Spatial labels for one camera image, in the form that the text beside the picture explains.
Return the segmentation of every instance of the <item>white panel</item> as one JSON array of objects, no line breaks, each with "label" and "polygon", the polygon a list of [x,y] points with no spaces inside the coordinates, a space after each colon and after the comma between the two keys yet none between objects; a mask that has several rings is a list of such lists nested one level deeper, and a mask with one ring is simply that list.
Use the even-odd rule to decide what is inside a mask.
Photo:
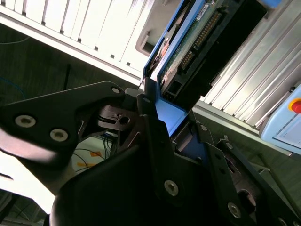
[{"label": "white panel", "polygon": [[[120,9],[126,10],[123,8],[123,1],[119,1],[118,5]],[[102,30],[103,27],[104,20],[105,19],[106,21],[108,20],[108,17],[106,17],[106,15],[108,13],[110,4],[111,4],[111,0],[101,0],[101,1],[90,0],[86,18],[79,36],[81,38],[82,44],[92,49],[95,48],[100,31]],[[115,33],[114,31],[117,29],[118,29],[117,27],[112,26],[110,28],[109,33],[113,34]]]},{"label": "white panel", "polygon": [[99,52],[109,56],[112,54],[112,49],[120,42],[120,37],[123,37],[121,28],[127,28],[125,21],[132,3],[133,0],[112,2],[97,42]]},{"label": "white panel", "polygon": [[15,3],[15,12],[22,14],[23,13],[23,0],[16,0]]},{"label": "white panel", "polygon": [[141,73],[120,62],[104,57],[97,51],[92,50],[81,43],[74,41],[60,33],[57,33],[46,26],[36,23],[23,15],[20,15],[0,5],[0,23],[22,32],[36,40],[39,40],[51,47],[67,53],[79,60],[100,68],[132,84],[139,85]]},{"label": "white panel", "polygon": [[48,0],[45,14],[45,26],[60,32],[67,6],[67,0]]},{"label": "white panel", "polygon": [[14,10],[15,9],[15,0],[6,0],[5,7],[8,9]]},{"label": "white panel", "polygon": [[118,41],[111,50],[117,60],[121,60],[122,55],[126,50],[127,44],[130,41],[133,30],[142,11],[144,2],[144,0],[135,0],[126,18],[119,24],[118,35],[123,38]]},{"label": "white panel", "polygon": [[80,0],[69,0],[67,13],[63,24],[64,35],[71,37],[76,15],[79,10]]},{"label": "white panel", "polygon": [[79,34],[80,34],[81,28],[84,23],[88,5],[89,5],[89,0],[81,0],[80,1],[79,10],[76,15],[76,20],[75,20],[72,35],[71,35],[71,38],[75,41],[77,41],[79,39]]},{"label": "white panel", "polygon": [[143,27],[145,25],[145,22],[148,18],[148,15],[150,14],[150,11],[155,3],[155,0],[147,0],[141,15],[139,16],[139,19],[137,21],[137,24],[135,26],[135,29],[132,33],[131,39],[129,43],[127,44],[126,51],[124,52],[124,55],[121,59],[121,62],[123,64],[130,63],[130,66],[138,71],[143,71],[143,68],[148,60],[148,56],[138,52],[136,50],[136,43],[140,36],[141,31],[143,30]]},{"label": "white panel", "polygon": [[26,4],[26,17],[42,23],[44,13],[45,0],[27,0]]}]

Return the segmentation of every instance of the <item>black mount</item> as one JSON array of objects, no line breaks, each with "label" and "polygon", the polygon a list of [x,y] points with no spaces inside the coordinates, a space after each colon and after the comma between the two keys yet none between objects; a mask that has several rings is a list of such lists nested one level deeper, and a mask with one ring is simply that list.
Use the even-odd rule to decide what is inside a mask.
[{"label": "black mount", "polygon": [[82,140],[119,133],[116,155],[61,189],[52,226],[300,222],[233,144],[214,145],[192,112],[171,141],[155,85],[146,78],[138,93],[101,82],[0,109],[0,149],[40,167],[62,168]]}]

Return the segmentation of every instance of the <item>light blue control box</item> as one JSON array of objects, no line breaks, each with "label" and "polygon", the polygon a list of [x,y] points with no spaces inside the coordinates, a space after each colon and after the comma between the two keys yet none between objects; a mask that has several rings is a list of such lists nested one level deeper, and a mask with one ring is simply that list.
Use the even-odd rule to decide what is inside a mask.
[{"label": "light blue control box", "polygon": [[301,85],[271,115],[260,136],[288,151],[301,154]]}]

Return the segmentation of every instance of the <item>blue plastic tab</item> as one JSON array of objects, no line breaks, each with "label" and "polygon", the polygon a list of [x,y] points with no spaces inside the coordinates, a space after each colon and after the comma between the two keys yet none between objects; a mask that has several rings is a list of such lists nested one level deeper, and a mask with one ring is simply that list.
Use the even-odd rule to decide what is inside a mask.
[{"label": "blue plastic tab", "polygon": [[262,0],[262,2],[271,8],[276,8],[281,3],[281,0]]}]

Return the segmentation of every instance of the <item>cable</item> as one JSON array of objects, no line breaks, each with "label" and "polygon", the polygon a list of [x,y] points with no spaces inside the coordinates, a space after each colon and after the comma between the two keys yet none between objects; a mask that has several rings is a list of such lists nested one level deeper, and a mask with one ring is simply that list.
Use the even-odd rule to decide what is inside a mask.
[{"label": "cable", "polygon": [[4,82],[6,82],[6,83],[8,83],[8,84],[10,84],[10,85],[12,85],[12,86],[14,86],[17,90],[20,91],[20,93],[21,93],[22,96],[23,96],[23,99],[25,99],[25,94],[24,94],[23,90],[22,90],[17,84],[11,82],[10,80],[4,79],[4,78],[2,78],[2,77],[0,77],[0,80],[2,80],[2,81],[4,81]]},{"label": "cable", "polygon": [[98,154],[97,152],[93,152],[93,151],[91,151],[91,150],[89,150],[89,149],[85,149],[85,148],[77,148],[77,149],[75,149],[75,151],[76,151],[76,150],[83,150],[83,151],[87,151],[87,152],[92,152],[92,153],[98,155],[99,157],[101,157],[103,160],[105,160],[100,154]]},{"label": "cable", "polygon": [[23,211],[30,205],[31,203],[27,204],[23,209],[21,209],[21,211],[17,214],[17,216],[15,218],[17,218],[18,216],[20,216],[21,213],[23,213]]},{"label": "cable", "polygon": [[26,40],[28,40],[30,37],[26,37],[25,39],[23,40],[20,40],[20,41],[12,41],[12,42],[0,42],[0,45],[11,45],[11,44],[18,44],[18,43],[21,43],[21,42],[24,42]]},{"label": "cable", "polygon": [[87,170],[86,168],[78,169],[76,172],[82,171],[82,170]]},{"label": "cable", "polygon": [[[21,211],[21,210],[20,210],[20,208],[19,208],[19,207],[17,207],[16,205],[14,205],[14,207],[15,207],[16,209],[18,209],[19,211]],[[25,213],[23,213],[23,212],[22,212],[22,214],[23,214],[23,215],[24,215],[26,218],[25,218],[25,217],[23,217],[22,215],[20,215],[21,217],[23,217],[24,219],[27,219],[27,220],[29,220],[28,216],[27,216]]]},{"label": "cable", "polygon": [[78,154],[76,154],[76,153],[73,153],[73,154],[76,155],[77,157],[79,157],[86,165],[86,169],[88,169],[88,164],[86,163],[86,161],[82,157],[80,157]]}]

